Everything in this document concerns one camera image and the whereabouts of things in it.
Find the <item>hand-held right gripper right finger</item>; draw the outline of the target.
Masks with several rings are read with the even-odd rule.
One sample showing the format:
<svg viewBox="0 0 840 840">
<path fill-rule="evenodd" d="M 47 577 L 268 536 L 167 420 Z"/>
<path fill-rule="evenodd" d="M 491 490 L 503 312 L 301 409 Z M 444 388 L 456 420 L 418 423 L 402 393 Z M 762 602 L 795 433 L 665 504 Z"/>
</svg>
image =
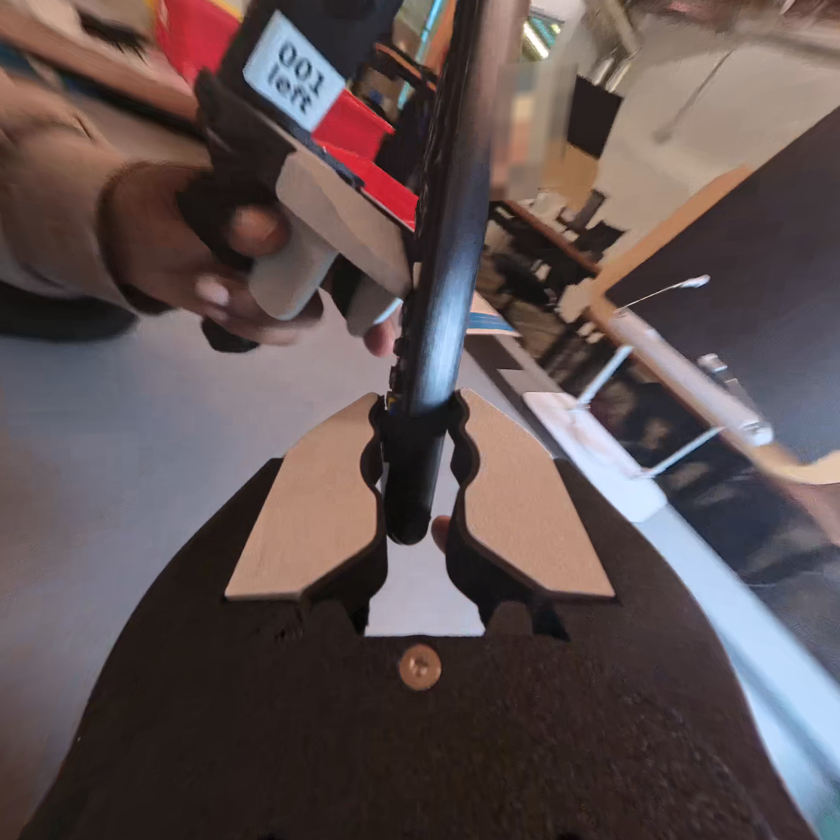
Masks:
<svg viewBox="0 0 840 840">
<path fill-rule="evenodd" d="M 616 601 L 616 592 L 550 451 L 484 397 L 453 394 L 451 471 L 458 482 L 446 569 L 484 627 L 520 604 L 552 634 L 561 604 Z"/>
</svg>

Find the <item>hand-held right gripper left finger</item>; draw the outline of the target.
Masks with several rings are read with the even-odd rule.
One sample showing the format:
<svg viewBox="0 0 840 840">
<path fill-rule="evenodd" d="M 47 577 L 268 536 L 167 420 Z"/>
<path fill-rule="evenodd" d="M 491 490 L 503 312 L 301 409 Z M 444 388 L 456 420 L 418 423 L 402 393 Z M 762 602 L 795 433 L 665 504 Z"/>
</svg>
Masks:
<svg viewBox="0 0 840 840">
<path fill-rule="evenodd" d="M 380 433 L 372 392 L 287 451 L 227 583 L 229 602 L 341 604 L 355 632 L 387 576 Z"/>
</svg>

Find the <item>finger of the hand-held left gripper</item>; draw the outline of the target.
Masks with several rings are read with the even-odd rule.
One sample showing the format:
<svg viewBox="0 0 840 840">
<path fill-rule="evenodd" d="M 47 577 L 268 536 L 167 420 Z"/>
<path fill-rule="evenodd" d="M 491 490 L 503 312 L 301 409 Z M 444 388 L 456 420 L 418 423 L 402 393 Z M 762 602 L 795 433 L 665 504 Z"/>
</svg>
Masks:
<svg viewBox="0 0 840 840">
<path fill-rule="evenodd" d="M 404 299 L 413 286 L 403 228 L 310 152 L 294 152 L 276 181 L 276 197 L 332 251 Z"/>
</svg>

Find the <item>red plastic bin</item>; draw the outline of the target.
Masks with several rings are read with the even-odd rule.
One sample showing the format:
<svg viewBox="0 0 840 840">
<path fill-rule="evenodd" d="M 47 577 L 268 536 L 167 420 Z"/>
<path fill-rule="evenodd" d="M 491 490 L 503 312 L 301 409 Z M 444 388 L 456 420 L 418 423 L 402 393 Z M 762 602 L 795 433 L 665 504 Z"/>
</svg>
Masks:
<svg viewBox="0 0 840 840">
<path fill-rule="evenodd" d="M 383 140 L 393 134 L 389 122 L 345 90 L 314 130 L 312 139 L 360 178 L 362 193 L 413 232 L 417 196 L 375 163 Z"/>
<path fill-rule="evenodd" d="M 215 71 L 243 18 L 225 1 L 153 1 L 156 45 L 190 86 L 203 69 Z"/>
</svg>

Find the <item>person's left hand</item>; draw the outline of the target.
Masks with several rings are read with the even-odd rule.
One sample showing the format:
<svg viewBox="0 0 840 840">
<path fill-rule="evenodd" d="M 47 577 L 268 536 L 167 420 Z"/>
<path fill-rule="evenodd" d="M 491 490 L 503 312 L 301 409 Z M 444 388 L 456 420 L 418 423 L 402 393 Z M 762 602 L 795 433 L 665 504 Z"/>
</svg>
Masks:
<svg viewBox="0 0 840 840">
<path fill-rule="evenodd" d="M 246 276 L 213 255 L 177 206 L 179 193 L 204 173 L 163 162 L 132 163 L 118 173 L 101 204 L 101 241 L 115 282 L 142 302 L 189 311 L 241 339 L 294 344 L 322 319 L 319 293 L 288 321 L 263 311 Z"/>
</svg>

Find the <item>cluttered wooden table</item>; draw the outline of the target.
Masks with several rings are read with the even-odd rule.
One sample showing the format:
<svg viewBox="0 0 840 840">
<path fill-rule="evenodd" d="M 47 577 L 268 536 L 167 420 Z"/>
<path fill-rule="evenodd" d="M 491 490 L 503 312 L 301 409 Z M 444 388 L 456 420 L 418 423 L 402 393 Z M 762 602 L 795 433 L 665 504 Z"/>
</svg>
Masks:
<svg viewBox="0 0 840 840">
<path fill-rule="evenodd" d="M 84 80 L 100 91 L 194 125 L 197 104 L 187 82 L 147 35 L 99 16 L 93 2 L 1 2 L 2 42 L 37 65 Z"/>
</svg>

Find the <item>printed paper sheet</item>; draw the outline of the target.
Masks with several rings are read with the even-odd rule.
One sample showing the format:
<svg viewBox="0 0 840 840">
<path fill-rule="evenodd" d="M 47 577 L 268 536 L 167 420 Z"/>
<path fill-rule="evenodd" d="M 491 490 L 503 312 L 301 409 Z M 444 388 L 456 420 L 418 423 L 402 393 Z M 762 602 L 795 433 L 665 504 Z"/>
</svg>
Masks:
<svg viewBox="0 0 840 840">
<path fill-rule="evenodd" d="M 511 324 L 494 309 L 477 291 L 474 291 L 467 318 L 467 337 L 507 336 L 515 340 L 522 338 Z"/>
</svg>

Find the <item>wooden desk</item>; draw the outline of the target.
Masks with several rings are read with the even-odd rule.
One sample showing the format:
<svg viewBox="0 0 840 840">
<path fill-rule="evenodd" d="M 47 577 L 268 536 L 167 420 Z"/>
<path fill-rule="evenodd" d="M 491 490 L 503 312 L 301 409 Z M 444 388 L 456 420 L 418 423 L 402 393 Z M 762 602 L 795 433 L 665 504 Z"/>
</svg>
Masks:
<svg viewBox="0 0 840 840">
<path fill-rule="evenodd" d="M 582 268 L 588 277 L 597 277 L 601 273 L 601 264 L 586 256 L 559 229 L 543 222 L 542 219 L 537 217 L 524 205 L 511 201 L 493 201 L 490 202 L 490 207 L 493 210 L 502 211 L 504 214 L 507 214 L 505 216 L 506 219 L 516 217 L 521 220 L 531 231 L 551 244 L 555 250 L 564 253 L 578 267 Z"/>
</svg>

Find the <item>tan cardboard sheet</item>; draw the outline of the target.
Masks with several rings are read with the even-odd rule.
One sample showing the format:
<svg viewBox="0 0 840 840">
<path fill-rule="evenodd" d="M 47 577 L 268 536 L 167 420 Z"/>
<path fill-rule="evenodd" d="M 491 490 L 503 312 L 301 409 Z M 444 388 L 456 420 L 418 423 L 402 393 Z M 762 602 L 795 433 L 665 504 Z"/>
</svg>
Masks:
<svg viewBox="0 0 840 840">
<path fill-rule="evenodd" d="M 573 211 L 581 210 L 589 199 L 599 173 L 599 164 L 598 158 L 572 143 L 566 144 L 554 191 Z"/>
</svg>

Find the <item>black square sheet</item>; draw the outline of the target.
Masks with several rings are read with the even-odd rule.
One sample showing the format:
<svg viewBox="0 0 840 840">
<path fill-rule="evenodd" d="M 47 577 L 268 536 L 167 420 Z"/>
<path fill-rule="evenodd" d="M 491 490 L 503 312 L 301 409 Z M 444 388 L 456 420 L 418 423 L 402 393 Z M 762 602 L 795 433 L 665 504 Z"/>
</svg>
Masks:
<svg viewBox="0 0 840 840">
<path fill-rule="evenodd" d="M 600 160 L 623 102 L 623 96 L 578 75 L 570 106 L 568 143 Z"/>
</svg>

